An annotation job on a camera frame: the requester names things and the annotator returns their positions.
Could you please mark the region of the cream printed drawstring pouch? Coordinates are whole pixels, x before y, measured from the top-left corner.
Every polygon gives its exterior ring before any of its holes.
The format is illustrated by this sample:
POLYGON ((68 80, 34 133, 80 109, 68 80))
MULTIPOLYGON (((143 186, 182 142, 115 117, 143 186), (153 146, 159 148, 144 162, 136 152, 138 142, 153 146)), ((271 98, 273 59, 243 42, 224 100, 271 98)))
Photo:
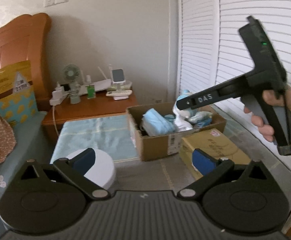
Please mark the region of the cream printed drawstring pouch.
POLYGON ((206 119, 212 118, 213 113, 208 111, 197 111, 194 116, 191 116, 187 121, 191 124, 197 124, 198 122, 204 121, 206 119))

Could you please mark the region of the light blue face mask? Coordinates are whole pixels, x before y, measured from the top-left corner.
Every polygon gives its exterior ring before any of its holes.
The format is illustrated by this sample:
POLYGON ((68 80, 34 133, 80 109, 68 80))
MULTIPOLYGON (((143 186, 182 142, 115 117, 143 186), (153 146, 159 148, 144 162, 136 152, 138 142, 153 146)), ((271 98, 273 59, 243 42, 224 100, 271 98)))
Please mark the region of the light blue face mask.
POLYGON ((153 108, 143 114, 140 127, 142 130, 146 131, 150 137, 157 137, 175 132, 174 125, 153 108))

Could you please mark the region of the white tissue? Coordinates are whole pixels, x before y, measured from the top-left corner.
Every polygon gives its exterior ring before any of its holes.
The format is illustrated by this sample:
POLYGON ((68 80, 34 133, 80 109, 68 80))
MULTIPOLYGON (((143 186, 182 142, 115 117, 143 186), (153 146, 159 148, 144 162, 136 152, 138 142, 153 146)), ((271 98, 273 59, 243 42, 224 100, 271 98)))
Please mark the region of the white tissue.
POLYGON ((190 131, 193 129, 193 126, 188 121, 184 120, 178 113, 175 113, 174 126, 177 132, 190 131))

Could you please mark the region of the tan wrapped tissue pack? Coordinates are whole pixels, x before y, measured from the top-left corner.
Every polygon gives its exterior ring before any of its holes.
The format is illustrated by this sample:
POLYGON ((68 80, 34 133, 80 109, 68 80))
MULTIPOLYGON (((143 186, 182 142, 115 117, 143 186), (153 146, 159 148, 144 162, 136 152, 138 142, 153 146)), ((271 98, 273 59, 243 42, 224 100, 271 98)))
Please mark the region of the tan wrapped tissue pack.
POLYGON ((179 155, 196 180, 202 177, 194 167, 194 164, 192 164, 192 153, 196 148, 203 150, 216 159, 227 157, 235 164, 248 165, 250 163, 250 158, 217 129, 193 133, 182 138, 179 155))

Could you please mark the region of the light blue towel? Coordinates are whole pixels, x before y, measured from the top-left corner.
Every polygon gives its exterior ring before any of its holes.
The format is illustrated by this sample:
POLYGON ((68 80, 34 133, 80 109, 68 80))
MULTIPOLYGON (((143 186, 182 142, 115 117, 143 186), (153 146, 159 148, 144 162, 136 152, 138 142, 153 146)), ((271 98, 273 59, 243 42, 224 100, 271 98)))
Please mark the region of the light blue towel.
POLYGON ((86 148, 102 150, 115 162, 138 158, 126 115, 64 123, 50 161, 86 148))

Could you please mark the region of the white louvered closet door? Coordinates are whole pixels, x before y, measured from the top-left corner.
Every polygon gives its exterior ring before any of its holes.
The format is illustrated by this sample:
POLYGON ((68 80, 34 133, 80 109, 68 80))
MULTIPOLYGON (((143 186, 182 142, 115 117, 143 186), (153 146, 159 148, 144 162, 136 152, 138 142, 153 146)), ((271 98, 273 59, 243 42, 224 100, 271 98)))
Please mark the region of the white louvered closet door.
POLYGON ((177 92, 199 92, 252 70, 238 29, 248 16, 270 38, 291 87, 291 0, 179 0, 177 92))

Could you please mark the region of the brown cardboard box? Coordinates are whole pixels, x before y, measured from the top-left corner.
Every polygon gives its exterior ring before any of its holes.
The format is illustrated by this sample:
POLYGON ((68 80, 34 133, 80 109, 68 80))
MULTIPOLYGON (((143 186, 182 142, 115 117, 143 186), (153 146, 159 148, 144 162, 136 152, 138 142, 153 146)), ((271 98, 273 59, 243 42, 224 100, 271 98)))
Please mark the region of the brown cardboard box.
POLYGON ((137 150, 139 158, 142 161, 156 160, 178 153, 181 147, 181 139, 191 133, 197 133, 213 128, 220 132, 224 131, 226 126, 226 119, 219 115, 211 106, 205 106, 202 107, 201 110, 212 113, 212 122, 208 126, 157 137, 150 137, 148 135, 142 134, 140 124, 146 111, 153 108, 162 116, 164 116, 172 113, 173 105, 174 104, 172 102, 165 102, 150 105, 138 105, 128 107, 126 109, 130 136, 137 150))

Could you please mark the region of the wooden nightstand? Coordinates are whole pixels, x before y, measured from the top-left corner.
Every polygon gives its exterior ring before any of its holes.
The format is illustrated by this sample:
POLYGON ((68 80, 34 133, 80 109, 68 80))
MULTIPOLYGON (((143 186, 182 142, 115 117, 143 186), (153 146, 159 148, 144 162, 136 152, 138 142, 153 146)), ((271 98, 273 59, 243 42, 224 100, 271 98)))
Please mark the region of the wooden nightstand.
POLYGON ((50 141, 55 143, 58 140, 58 133, 67 121, 121 115, 128 107, 136 105, 138 102, 134 94, 128 99, 114 100, 106 96, 105 91, 97 92, 93 99, 82 96, 81 102, 77 104, 71 104, 69 99, 65 99, 47 113, 42 126, 50 141))

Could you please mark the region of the green small bottle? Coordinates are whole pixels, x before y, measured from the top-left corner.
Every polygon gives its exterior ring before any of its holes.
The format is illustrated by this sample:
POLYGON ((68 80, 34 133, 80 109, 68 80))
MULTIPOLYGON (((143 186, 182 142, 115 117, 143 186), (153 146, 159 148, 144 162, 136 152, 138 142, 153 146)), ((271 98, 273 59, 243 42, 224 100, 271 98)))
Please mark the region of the green small bottle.
POLYGON ((86 89, 87 89, 87 98, 94 99, 96 97, 95 87, 91 81, 91 76, 86 75, 86 89))

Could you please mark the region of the small green desk fan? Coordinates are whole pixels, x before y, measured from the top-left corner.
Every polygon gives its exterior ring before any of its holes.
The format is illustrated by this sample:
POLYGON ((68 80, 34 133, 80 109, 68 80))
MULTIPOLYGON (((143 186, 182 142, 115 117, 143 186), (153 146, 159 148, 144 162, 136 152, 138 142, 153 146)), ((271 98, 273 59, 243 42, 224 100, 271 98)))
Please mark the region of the small green desk fan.
POLYGON ((81 75, 80 69, 74 64, 69 64, 63 69, 63 75, 70 87, 68 93, 70 103, 73 105, 79 103, 81 85, 78 83, 78 78, 81 75))

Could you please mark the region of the yellow snack bag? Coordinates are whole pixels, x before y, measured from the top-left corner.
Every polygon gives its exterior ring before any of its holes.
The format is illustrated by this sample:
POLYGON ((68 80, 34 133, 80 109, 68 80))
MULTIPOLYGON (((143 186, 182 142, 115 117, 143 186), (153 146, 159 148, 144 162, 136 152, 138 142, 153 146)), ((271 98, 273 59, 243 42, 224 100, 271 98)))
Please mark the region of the yellow snack bag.
POLYGON ((0 69, 0 116, 15 127, 30 120, 37 112, 30 61, 0 69))

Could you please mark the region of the white phone stand screen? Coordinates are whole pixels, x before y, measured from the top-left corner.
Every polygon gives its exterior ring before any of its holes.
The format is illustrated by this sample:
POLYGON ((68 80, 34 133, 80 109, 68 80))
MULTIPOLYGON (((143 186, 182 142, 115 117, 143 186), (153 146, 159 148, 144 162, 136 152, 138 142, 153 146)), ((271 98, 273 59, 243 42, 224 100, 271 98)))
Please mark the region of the white phone stand screen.
POLYGON ((124 71, 122 68, 113 68, 109 65, 109 70, 111 74, 112 84, 115 86, 116 90, 122 90, 122 85, 125 83, 124 71))

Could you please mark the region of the wooden headboard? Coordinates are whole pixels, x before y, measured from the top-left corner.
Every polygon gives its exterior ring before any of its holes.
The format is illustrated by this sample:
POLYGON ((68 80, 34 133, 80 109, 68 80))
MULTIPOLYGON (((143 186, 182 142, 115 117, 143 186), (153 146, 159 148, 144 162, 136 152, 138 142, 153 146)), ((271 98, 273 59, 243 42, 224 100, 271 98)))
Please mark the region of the wooden headboard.
POLYGON ((39 111, 50 110, 52 81, 46 57, 46 39, 52 20, 46 13, 21 15, 0 27, 0 68, 29 60, 39 111))

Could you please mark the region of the wall socket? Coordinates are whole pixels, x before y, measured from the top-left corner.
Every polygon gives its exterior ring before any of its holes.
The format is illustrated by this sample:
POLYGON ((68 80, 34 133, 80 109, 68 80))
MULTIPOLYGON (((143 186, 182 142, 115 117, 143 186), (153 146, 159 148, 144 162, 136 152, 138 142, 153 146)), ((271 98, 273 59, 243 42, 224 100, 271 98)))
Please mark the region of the wall socket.
POLYGON ((162 98, 152 98, 152 102, 157 104, 157 103, 164 103, 165 100, 162 98))

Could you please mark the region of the white cordless phone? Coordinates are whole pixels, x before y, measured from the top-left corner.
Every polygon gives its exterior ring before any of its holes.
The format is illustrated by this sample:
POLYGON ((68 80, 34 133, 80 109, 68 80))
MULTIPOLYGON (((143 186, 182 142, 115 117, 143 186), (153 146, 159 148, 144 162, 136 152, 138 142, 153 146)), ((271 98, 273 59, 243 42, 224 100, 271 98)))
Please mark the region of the white cordless phone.
POLYGON ((125 100, 128 99, 129 96, 131 96, 132 90, 115 90, 115 91, 108 91, 106 93, 106 96, 112 97, 114 100, 125 100))

